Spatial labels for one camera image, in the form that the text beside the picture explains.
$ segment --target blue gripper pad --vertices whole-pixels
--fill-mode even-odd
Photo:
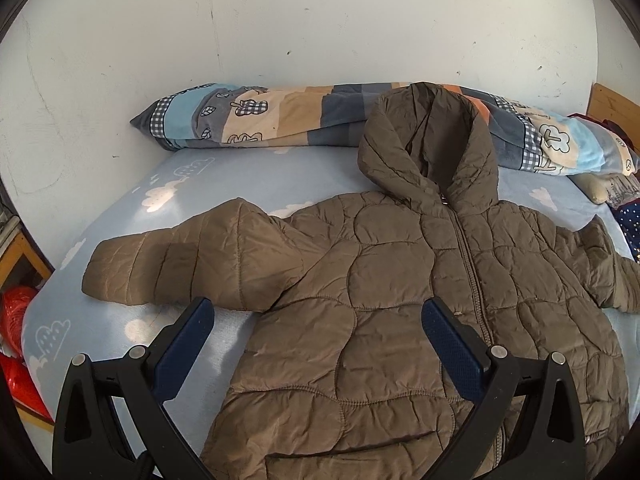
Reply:
[[[422,329],[460,396],[478,404],[484,397],[484,370],[453,323],[462,329],[466,326],[458,322],[450,312],[449,315],[452,321],[447,319],[436,300],[425,301],[422,306]]]
[[[175,399],[214,323],[213,305],[202,299],[154,369],[152,392],[160,403]]]

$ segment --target wooden headboard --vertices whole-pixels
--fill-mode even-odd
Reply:
[[[587,115],[598,121],[618,124],[640,153],[640,106],[599,83],[591,87]]]

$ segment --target patterned pillowcase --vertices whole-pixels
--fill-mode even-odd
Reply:
[[[617,209],[640,198],[640,182],[633,174],[581,173],[569,175],[569,178],[594,204],[606,202]]]

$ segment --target dark blue polka dot fabric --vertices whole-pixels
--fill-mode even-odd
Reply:
[[[640,262],[640,200],[634,200],[611,212],[625,235],[631,254]]]

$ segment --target pillow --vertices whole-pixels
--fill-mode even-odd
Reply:
[[[594,204],[606,202],[617,209],[640,198],[640,182],[633,174],[581,173],[569,175],[569,178]]]
[[[406,83],[264,88],[209,83],[153,103],[131,120],[168,150],[357,146],[382,92]]]

